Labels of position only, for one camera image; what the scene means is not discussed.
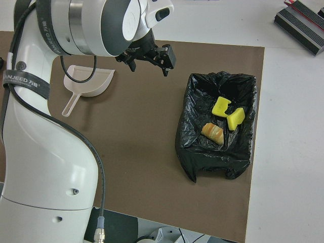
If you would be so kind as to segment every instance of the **black plastic bag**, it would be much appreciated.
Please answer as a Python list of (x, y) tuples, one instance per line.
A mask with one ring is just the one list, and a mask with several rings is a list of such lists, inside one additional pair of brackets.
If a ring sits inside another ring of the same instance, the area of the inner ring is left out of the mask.
[[(231, 101), (226, 114), (239, 107), (244, 109), (246, 117), (235, 131), (228, 129), (226, 118), (212, 114), (219, 96)], [(195, 73), (189, 77), (177, 129), (176, 152), (193, 182), (200, 170), (224, 170), (227, 179), (235, 179), (247, 169), (251, 163), (256, 99), (256, 78), (251, 75), (219, 72)], [(201, 134), (206, 123), (224, 129), (224, 145)]]

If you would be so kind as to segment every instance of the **yellow sponge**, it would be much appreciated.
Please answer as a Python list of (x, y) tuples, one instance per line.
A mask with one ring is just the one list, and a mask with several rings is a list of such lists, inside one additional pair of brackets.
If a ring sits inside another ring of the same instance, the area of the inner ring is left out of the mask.
[(242, 124), (244, 118), (245, 114), (243, 108), (236, 109), (235, 112), (227, 117), (228, 129), (234, 131), (237, 125)]
[(212, 109), (212, 114), (220, 116), (220, 117), (227, 117), (228, 115), (225, 114), (225, 111), (228, 108), (228, 104), (230, 104), (231, 101), (228, 99), (225, 99), (224, 97), (218, 97), (216, 104), (214, 105)]

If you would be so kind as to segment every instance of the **white table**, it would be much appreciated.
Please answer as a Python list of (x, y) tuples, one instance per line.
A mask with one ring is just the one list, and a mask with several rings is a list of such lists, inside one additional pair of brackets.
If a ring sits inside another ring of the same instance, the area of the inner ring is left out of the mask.
[[(265, 47), (246, 242), (322, 242), (324, 54), (314, 57), (273, 23), (283, 0), (173, 2), (156, 39)], [(13, 6), (1, 3), (0, 30), (13, 30)]]

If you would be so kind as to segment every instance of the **bread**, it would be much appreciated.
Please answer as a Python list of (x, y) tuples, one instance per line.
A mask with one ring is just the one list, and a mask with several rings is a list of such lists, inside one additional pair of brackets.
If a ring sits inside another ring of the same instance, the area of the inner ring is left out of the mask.
[(206, 125), (204, 125), (201, 134), (208, 137), (209, 139), (211, 139), (212, 141), (214, 141), (219, 145), (224, 144), (223, 129), (212, 123), (207, 123)]

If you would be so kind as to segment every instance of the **brown cardboard surface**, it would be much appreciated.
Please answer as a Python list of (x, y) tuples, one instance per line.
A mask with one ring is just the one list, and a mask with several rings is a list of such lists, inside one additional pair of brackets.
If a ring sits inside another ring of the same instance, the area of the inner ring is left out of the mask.
[[(11, 36), (0, 32), (3, 58)], [(204, 172), (194, 184), (178, 162), (174, 143), (189, 75), (223, 70), (251, 74), (257, 77), (260, 90), (264, 48), (157, 42), (165, 43), (172, 45), (177, 57), (168, 77), (149, 63), (136, 61), (132, 73), (114, 58), (99, 57), (98, 68), (116, 69), (111, 84), (100, 96), (81, 97), (68, 118), (61, 112), (71, 93), (64, 88), (57, 58), (49, 109), (54, 117), (88, 137), (99, 151), (107, 178), (107, 209), (244, 242), (252, 165), (235, 180)], [(74, 56), (65, 62), (67, 67), (91, 67), (93, 58)], [(3, 168), (1, 157), (0, 180), (4, 179)], [(95, 199), (95, 205), (99, 204), (100, 185)]]

